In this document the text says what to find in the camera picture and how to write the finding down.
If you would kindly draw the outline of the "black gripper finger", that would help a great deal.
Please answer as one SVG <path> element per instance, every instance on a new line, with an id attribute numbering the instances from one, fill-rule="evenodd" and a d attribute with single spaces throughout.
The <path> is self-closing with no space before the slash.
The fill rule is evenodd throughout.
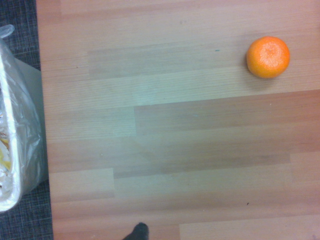
<path id="1" fill-rule="evenodd" d="M 149 240 L 149 227 L 143 222 L 139 222 L 123 240 Z"/>

